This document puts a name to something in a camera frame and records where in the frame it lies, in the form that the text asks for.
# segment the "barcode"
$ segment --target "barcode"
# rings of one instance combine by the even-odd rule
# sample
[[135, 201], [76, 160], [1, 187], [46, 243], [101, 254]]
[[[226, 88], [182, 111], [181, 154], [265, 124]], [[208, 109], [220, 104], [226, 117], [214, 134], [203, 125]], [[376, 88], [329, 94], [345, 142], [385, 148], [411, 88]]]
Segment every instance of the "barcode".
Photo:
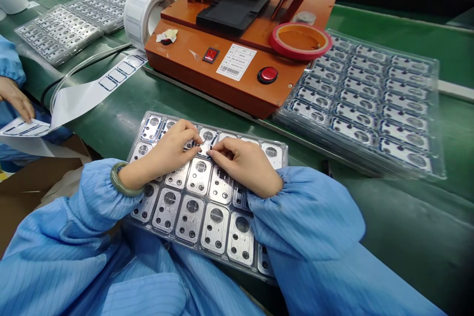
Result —
[[226, 72], [232, 73], [234, 75], [239, 75], [240, 71], [236, 71], [235, 69], [226, 67], [226, 66], [221, 66], [222, 70], [225, 70]]

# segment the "bracelet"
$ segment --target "bracelet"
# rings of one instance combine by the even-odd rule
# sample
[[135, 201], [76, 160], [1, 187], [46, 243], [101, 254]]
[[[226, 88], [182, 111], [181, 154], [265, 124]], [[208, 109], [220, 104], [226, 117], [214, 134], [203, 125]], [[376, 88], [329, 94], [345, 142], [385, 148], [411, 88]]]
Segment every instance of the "bracelet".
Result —
[[125, 162], [116, 163], [110, 171], [110, 180], [112, 181], [112, 185], [118, 190], [119, 193], [133, 198], [135, 196], [139, 196], [143, 192], [143, 188], [139, 190], [131, 190], [122, 184], [119, 178], [119, 169], [125, 167], [127, 164], [128, 163]]

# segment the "hand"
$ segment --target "hand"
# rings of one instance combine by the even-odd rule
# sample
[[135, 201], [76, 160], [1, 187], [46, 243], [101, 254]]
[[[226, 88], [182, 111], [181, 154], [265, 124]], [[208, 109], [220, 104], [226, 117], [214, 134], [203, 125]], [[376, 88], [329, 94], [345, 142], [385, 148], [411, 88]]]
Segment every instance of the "hand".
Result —
[[283, 180], [258, 145], [237, 138], [224, 138], [209, 155], [231, 177], [261, 198], [270, 198], [283, 188]]
[[0, 102], [6, 100], [30, 123], [35, 118], [35, 109], [30, 100], [21, 92], [16, 83], [7, 77], [0, 77]]
[[202, 150], [194, 146], [183, 151], [190, 139], [199, 145], [204, 143], [196, 126], [184, 119], [179, 120], [146, 156], [134, 160], [118, 172], [120, 181], [127, 188], [138, 190], [146, 183], [181, 168]]

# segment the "cable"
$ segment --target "cable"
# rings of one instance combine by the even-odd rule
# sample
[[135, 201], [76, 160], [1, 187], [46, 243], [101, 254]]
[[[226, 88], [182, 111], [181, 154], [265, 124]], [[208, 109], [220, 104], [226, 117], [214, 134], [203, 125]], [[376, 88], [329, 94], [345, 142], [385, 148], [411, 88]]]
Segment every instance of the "cable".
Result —
[[100, 53], [97, 53], [97, 54], [94, 54], [92, 57], [89, 57], [87, 58], [86, 60], [82, 61], [81, 63], [79, 63], [78, 65], [76, 65], [74, 68], [72, 68], [64, 77], [62, 77], [61, 79], [58, 79], [56, 80], [55, 82], [51, 83], [50, 85], [48, 85], [44, 90], [43, 90], [43, 93], [41, 94], [41, 99], [40, 99], [40, 102], [41, 102], [41, 106], [43, 106], [44, 108], [46, 108], [45, 104], [44, 104], [44, 99], [46, 97], [46, 94], [48, 93], [48, 91], [56, 84], [58, 84], [58, 86], [54, 89], [54, 92], [53, 92], [53, 95], [51, 96], [51, 100], [49, 102], [49, 110], [51, 112], [51, 115], [53, 114], [53, 109], [54, 109], [54, 103], [56, 101], [56, 96], [59, 92], [59, 90], [61, 90], [62, 86], [64, 85], [64, 83], [66, 82], [66, 80], [72, 76], [73, 74], [81, 71], [82, 69], [85, 69], [89, 66], [91, 66], [92, 64], [94, 63], [97, 63], [98, 61], [101, 61], [102, 59], [104, 58], [107, 58], [109, 56], [111, 56], [112, 54], [115, 54], [115, 53], [118, 53], [120, 51], [122, 51], [123, 49], [126, 49], [126, 48], [129, 48], [131, 47], [132, 44], [131, 43], [127, 43], [127, 44], [123, 44], [123, 45], [120, 45], [118, 47], [115, 47], [115, 48], [112, 48], [112, 49], [108, 49], [106, 51], [103, 51], [103, 52], [100, 52]]

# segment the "clear plastic tray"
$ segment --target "clear plastic tray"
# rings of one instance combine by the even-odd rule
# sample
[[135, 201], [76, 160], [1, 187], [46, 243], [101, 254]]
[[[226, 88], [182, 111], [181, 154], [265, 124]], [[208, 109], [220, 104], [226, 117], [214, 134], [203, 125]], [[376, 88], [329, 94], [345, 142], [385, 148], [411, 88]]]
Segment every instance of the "clear plastic tray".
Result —
[[74, 0], [66, 7], [110, 34], [123, 27], [126, 0]]
[[[179, 118], [146, 112], [128, 161], [146, 155]], [[145, 197], [128, 221], [161, 238], [274, 283], [266, 248], [254, 238], [246, 205], [246, 188], [234, 181], [206, 154], [225, 137], [259, 144], [272, 166], [288, 164], [284, 143], [194, 123], [204, 144], [202, 152], [177, 171], [145, 186]], [[191, 148], [194, 142], [185, 144]]]
[[102, 35], [94, 23], [63, 5], [15, 29], [48, 63], [57, 67]]
[[394, 178], [445, 179], [439, 62], [336, 31], [273, 116], [325, 148]]

